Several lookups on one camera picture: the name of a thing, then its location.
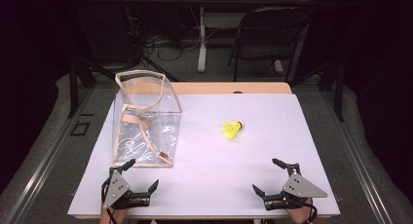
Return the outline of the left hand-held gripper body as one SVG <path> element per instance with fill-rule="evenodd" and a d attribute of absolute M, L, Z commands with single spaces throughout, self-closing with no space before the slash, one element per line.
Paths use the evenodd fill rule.
<path fill-rule="evenodd" d="M 108 180 L 107 190 L 103 191 L 104 209 L 127 209 L 149 205 L 150 194 L 148 192 L 134 193 L 121 173 L 118 171 L 112 173 Z"/>

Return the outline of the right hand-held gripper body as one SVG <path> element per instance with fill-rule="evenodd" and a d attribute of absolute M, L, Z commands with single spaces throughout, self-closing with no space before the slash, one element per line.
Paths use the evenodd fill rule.
<path fill-rule="evenodd" d="M 302 176 L 298 164 L 289 164 L 288 179 L 282 190 L 276 195 L 267 195 L 264 202 L 267 210 L 297 208 L 305 204 L 308 198 L 327 198 L 326 192 Z"/>

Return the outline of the clear plastic bag beige trim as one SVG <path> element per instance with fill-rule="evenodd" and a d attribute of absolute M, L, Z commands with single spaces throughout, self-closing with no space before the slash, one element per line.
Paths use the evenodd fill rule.
<path fill-rule="evenodd" d="M 166 75 L 133 70 L 115 75 L 113 163 L 138 168 L 173 166 L 182 107 Z"/>

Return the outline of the yellow shuttlecock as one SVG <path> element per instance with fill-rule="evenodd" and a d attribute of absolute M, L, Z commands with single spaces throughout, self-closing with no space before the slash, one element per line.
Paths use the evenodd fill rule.
<path fill-rule="evenodd" d="M 221 125 L 221 130 L 225 137 L 231 139 L 237 135 L 242 127 L 243 123 L 240 121 L 225 121 Z"/>

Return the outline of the person's right hand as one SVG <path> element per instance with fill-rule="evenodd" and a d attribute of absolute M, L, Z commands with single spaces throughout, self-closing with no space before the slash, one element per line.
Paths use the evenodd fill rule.
<path fill-rule="evenodd" d="M 318 221 L 311 198 L 308 198 L 303 206 L 286 208 L 285 211 L 295 224 L 316 224 Z"/>

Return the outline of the person's left hand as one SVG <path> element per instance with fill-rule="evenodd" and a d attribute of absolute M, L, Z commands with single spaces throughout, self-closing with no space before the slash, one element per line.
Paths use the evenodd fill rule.
<path fill-rule="evenodd" d="M 102 209 L 100 211 L 99 224 L 122 224 L 126 219 L 127 209 Z"/>

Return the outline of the black metal stand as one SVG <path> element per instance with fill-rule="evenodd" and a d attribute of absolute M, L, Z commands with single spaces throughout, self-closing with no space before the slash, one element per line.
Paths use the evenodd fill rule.
<path fill-rule="evenodd" d="M 68 73 L 70 88 L 69 118 L 72 118 L 79 108 L 78 82 L 81 82 L 87 89 L 95 87 L 96 80 L 93 72 L 98 72 L 111 80 L 115 79 L 114 73 L 87 58 L 75 58 L 72 60 Z"/>
<path fill-rule="evenodd" d="M 329 91 L 332 84 L 335 84 L 334 106 L 333 110 L 337 118 L 343 122 L 343 91 L 344 91 L 344 77 L 345 77 L 345 65 L 340 60 L 329 60 L 323 63 L 321 66 L 312 69 L 302 76 L 293 78 L 287 83 L 294 87 L 308 80 L 315 74 L 322 72 L 322 76 L 318 83 L 318 89 L 321 92 Z"/>

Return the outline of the black folding chair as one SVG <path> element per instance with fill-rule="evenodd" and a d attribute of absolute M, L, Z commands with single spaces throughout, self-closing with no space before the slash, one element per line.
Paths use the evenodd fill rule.
<path fill-rule="evenodd" d="M 287 80 L 300 34 L 311 18 L 311 13 L 301 8 L 265 7 L 244 15 L 228 61 L 235 60 L 234 81 L 238 80 L 240 60 L 287 60 Z"/>

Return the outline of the metal floor rail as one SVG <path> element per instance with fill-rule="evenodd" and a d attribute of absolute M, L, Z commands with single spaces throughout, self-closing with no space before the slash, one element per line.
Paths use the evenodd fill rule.
<path fill-rule="evenodd" d="M 98 90 L 86 89 L 73 117 L 61 95 L 17 174 L 0 195 L 0 224 L 94 224 L 68 213 L 99 130 Z"/>
<path fill-rule="evenodd" d="M 350 132 L 344 122 L 341 122 L 336 115 L 334 109 L 334 97 L 327 92 L 321 92 L 321 96 L 327 105 L 329 114 L 331 115 L 334 125 L 340 132 L 344 140 L 344 151 L 355 171 L 358 183 L 363 191 L 365 198 L 367 199 L 370 208 L 376 218 L 378 224 L 394 224 L 382 198 L 380 197 L 378 190 L 373 183 L 364 162 L 357 150 L 357 146 L 351 137 Z"/>

